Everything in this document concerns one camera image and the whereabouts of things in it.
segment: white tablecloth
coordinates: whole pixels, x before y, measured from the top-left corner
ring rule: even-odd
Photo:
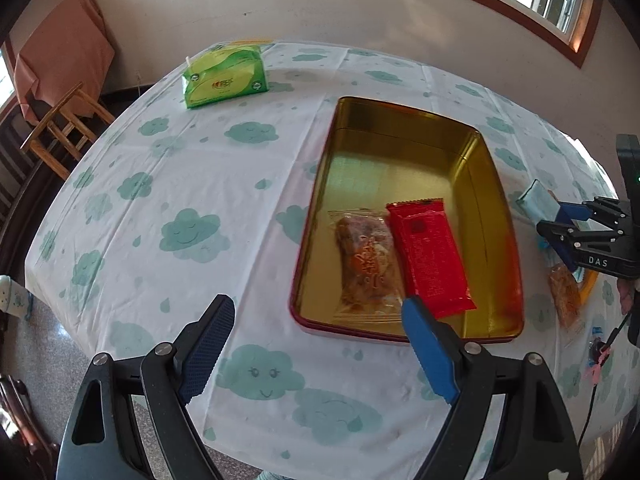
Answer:
[[[591,327],[607,334],[622,320],[615,280],[600,276],[583,329],[563,331],[535,228],[514,199],[533,178],[560,200],[614,196],[602,168],[537,115],[418,62],[296,43],[266,46],[264,62],[269,92],[187,110],[180,67],[126,110],[47,213],[26,259],[28,288],[88,356],[115,358],[173,340],[216,294],[228,294],[235,328],[188,407],[204,442],[299,480],[412,478],[448,406],[411,348],[310,335],[287,302],[337,99],[430,110],[482,132],[512,208],[526,326],[490,351],[542,354],[579,433],[591,393],[584,376]],[[617,339],[587,440],[633,405],[638,355],[626,336]],[[499,406],[494,427],[498,417]],[[492,449],[492,431],[485,433],[476,477]]]

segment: rectangular tin container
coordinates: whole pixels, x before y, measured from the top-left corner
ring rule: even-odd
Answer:
[[[462,339],[504,342],[522,331],[520,262],[502,185],[482,135],[423,110],[338,101],[318,163],[290,297],[309,332],[407,342],[400,321],[336,324],[342,278],[328,212],[443,198],[475,310],[442,318]]]

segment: wooden chair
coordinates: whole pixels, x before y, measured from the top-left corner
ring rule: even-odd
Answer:
[[[62,144],[69,153],[71,153],[75,160],[80,160],[82,158],[80,150],[87,141],[93,144],[98,139],[97,136],[66,106],[73,97],[78,97],[87,103],[106,124],[111,124],[115,120],[113,115],[111,115],[103,106],[82,90],[82,83],[78,83],[78,85],[67,92],[64,97],[47,112],[21,146],[21,149],[25,153],[29,150],[35,153],[47,166],[55,171],[62,180],[69,178],[69,170],[56,160],[51,152],[44,147],[42,142],[40,142],[38,136],[44,131],[44,129],[46,128],[49,130],[55,139]],[[67,121],[69,121],[62,130],[60,130],[53,121],[55,116],[58,114],[62,115]],[[74,129],[78,130],[82,134],[82,138],[77,145],[73,144],[68,139],[69,133]]]

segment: brown snack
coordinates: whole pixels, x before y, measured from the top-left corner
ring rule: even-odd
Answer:
[[[342,264],[337,315],[400,316],[402,285],[391,231],[375,211],[332,211]]]
[[[560,326],[569,328],[580,317],[578,284],[565,264],[551,267],[548,280]]]

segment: metal screw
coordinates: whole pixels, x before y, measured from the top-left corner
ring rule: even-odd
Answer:
[[[478,355],[482,351],[482,347],[475,341],[465,343],[465,352],[471,355]]]
[[[529,362],[535,366],[540,366],[543,362],[545,362],[539,354],[535,353],[529,354],[529,357],[527,357],[527,359],[529,359]]]
[[[171,343],[160,343],[156,346],[155,352],[156,355],[167,355],[173,350],[174,347],[171,346]]]
[[[96,357],[94,357],[94,365],[102,366],[108,360],[109,360],[109,356],[103,352],[101,354],[98,354]]]

